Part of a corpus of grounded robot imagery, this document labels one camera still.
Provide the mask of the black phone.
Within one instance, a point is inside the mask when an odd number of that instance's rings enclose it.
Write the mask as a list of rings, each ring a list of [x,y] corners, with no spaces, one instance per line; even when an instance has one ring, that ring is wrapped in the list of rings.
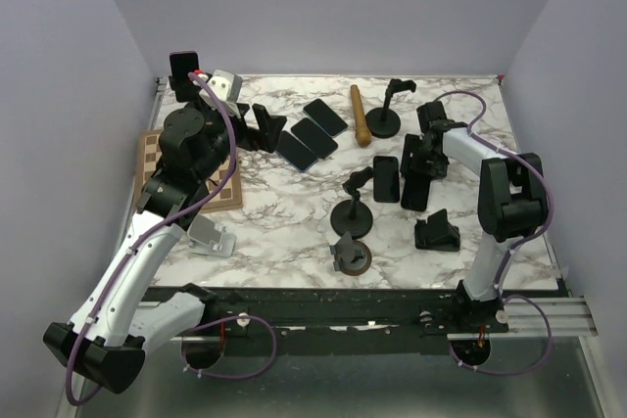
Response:
[[[337,149],[338,144],[314,121],[305,117],[291,127],[292,134],[319,159],[325,160]]]

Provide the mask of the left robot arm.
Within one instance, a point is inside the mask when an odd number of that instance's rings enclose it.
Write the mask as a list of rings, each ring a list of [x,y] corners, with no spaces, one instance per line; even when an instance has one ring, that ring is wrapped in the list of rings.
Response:
[[[168,115],[159,138],[157,170],[144,185],[123,243],[84,304],[66,322],[52,322],[43,343],[66,369],[70,404],[83,405],[72,393],[78,374],[97,389],[124,392],[138,377],[155,348],[186,330],[210,333],[226,322],[248,321],[267,327],[250,314],[217,319],[213,293],[187,285],[147,315],[136,310],[166,255],[213,198],[206,181],[223,163],[236,166],[237,141],[223,104],[219,119],[182,108]]]

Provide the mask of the teal phone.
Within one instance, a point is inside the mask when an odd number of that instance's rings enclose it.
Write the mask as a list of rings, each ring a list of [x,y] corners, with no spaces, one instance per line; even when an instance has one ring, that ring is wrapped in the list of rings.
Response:
[[[303,112],[330,137],[336,137],[348,128],[347,122],[321,99],[306,104]]]

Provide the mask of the black pole stand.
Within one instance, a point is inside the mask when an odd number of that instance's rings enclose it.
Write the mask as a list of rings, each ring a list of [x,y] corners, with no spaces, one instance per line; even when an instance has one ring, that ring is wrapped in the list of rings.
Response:
[[[367,235],[373,225],[370,208],[361,201],[362,188],[373,178],[373,168],[367,166],[354,171],[342,184],[343,190],[350,196],[349,200],[338,203],[330,214],[330,224],[338,236],[348,233],[354,240]]]
[[[383,106],[370,110],[365,118],[368,129],[376,138],[394,137],[401,128],[401,120],[396,112],[390,109],[392,98],[402,92],[414,93],[416,83],[413,80],[392,78],[384,94]]]

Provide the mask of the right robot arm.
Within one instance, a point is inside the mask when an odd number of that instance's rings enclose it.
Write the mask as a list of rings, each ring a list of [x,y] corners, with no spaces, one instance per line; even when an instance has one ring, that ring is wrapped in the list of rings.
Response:
[[[516,249],[548,221],[542,162],[533,153],[519,155],[482,142],[468,124],[448,118],[439,100],[418,107],[416,113],[421,133],[405,139],[402,207],[426,210],[430,185],[446,177],[450,161],[462,163],[479,178],[482,238],[450,310],[453,324],[470,332],[502,306],[502,282]]]

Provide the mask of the blue phone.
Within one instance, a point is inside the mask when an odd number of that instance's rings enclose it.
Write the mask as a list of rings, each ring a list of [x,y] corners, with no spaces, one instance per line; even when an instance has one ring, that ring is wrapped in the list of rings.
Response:
[[[275,152],[301,173],[308,171],[318,162],[318,157],[313,151],[284,130],[280,132]]]

